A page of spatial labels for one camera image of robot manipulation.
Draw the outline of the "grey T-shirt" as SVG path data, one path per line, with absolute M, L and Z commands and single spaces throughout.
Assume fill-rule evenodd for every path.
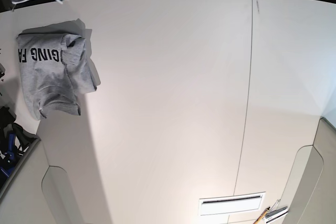
M 23 30 L 16 38 L 26 106 L 35 120 L 52 111 L 80 116 L 78 97 L 100 84 L 91 56 L 92 31 L 80 19 Z

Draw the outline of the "blue black tools in bin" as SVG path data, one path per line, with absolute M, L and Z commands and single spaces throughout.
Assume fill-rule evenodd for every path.
M 9 179 L 26 151 L 38 140 L 17 124 L 8 107 L 1 107 L 1 187 Z

